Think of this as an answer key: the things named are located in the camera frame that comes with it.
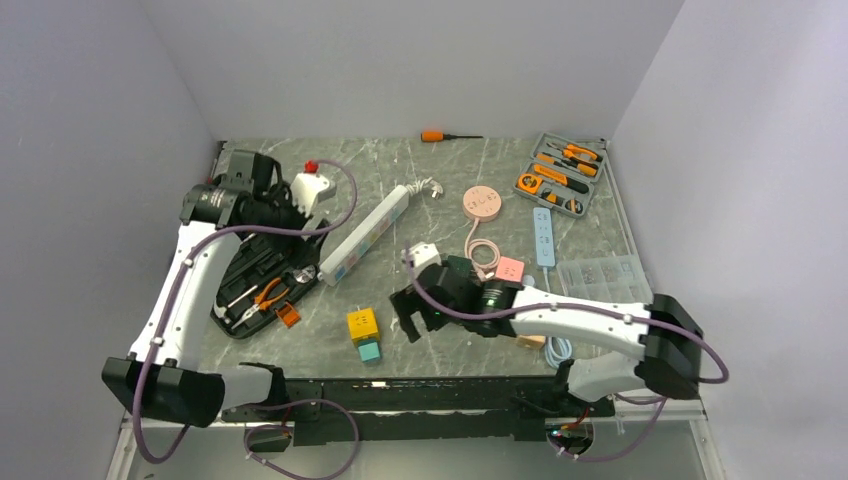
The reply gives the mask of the pink cube adapter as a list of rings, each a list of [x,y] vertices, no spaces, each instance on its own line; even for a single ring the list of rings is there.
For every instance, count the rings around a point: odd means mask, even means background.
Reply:
[[[506,256],[502,256],[496,266],[494,276],[498,280],[521,283],[524,275],[525,263]]]

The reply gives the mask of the black tool case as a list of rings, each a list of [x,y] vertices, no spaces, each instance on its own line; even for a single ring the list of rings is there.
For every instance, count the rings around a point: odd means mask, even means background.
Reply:
[[[296,303],[318,284],[325,242],[318,236],[245,234],[226,270],[211,310],[213,322],[233,339],[247,339],[280,320],[299,320]]]

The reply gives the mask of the tan wooden cube adapter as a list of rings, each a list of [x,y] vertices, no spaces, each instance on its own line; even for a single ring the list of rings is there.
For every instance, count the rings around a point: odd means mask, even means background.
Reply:
[[[542,335],[519,335],[516,344],[529,349],[540,350],[545,346],[547,338]]]

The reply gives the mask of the light blue power strip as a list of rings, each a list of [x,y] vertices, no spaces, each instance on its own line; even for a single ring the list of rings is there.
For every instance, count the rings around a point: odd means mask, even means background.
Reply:
[[[551,212],[544,207],[534,207],[532,217],[536,264],[543,269],[552,268],[556,261]]]

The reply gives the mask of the yellow cube adapter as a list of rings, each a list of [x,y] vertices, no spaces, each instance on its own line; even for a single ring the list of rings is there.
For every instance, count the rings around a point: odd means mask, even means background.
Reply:
[[[360,343],[380,340],[379,327],[372,308],[350,312],[346,315],[349,336],[355,346]]]

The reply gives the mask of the teal small plug adapter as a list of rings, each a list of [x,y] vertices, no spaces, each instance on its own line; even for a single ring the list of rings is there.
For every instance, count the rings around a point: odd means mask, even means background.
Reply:
[[[357,344],[360,360],[365,364],[375,363],[381,360],[379,342],[375,339],[366,339]]]

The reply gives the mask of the white power strip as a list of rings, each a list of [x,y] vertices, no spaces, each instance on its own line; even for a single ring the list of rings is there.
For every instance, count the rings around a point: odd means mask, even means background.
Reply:
[[[406,211],[410,200],[425,191],[429,191],[434,199],[444,193],[442,185],[432,177],[396,186],[321,262],[319,279],[329,286],[337,285]]]

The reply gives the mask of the clear plastic screw box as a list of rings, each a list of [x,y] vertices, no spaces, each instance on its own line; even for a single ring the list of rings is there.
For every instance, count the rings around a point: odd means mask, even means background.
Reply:
[[[653,300],[636,255],[562,261],[556,271],[570,297],[616,304],[650,304]]]

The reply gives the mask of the grey tool case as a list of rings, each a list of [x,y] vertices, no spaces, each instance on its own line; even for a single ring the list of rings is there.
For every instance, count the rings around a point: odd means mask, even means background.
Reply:
[[[542,133],[512,187],[519,196],[541,207],[579,219],[585,216],[593,199],[606,159],[607,142],[604,139],[574,140],[553,133]],[[541,180],[535,195],[516,187],[519,176],[524,173],[536,175]],[[573,198],[584,206],[580,216],[563,207],[565,201]]]

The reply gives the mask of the dark green cube adapter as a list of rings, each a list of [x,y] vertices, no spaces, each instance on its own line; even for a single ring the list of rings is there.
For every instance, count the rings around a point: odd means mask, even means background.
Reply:
[[[466,257],[448,255],[446,262],[457,275],[462,277],[469,277],[474,271],[472,261]]]

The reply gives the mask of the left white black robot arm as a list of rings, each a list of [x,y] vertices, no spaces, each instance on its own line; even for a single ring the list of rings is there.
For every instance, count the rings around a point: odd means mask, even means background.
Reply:
[[[285,411],[279,367],[199,369],[202,337],[247,226],[283,229],[300,239],[313,208],[335,193],[315,161],[290,181],[272,178],[279,167],[269,156],[235,151],[224,173],[185,195],[176,251],[153,311],[129,352],[108,358],[101,373],[134,426],[152,419],[204,428],[222,411],[244,405],[264,420]]]

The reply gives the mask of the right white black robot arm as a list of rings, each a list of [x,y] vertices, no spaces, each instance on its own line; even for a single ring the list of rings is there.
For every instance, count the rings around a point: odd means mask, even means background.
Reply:
[[[676,298],[656,294],[647,303],[605,303],[549,293],[509,281],[479,283],[448,266],[430,265],[390,303],[411,342],[449,323],[486,338],[545,336],[605,349],[603,356],[569,360],[551,388],[557,411],[574,415],[604,397],[646,388],[675,400],[693,400],[702,384],[704,334]]]

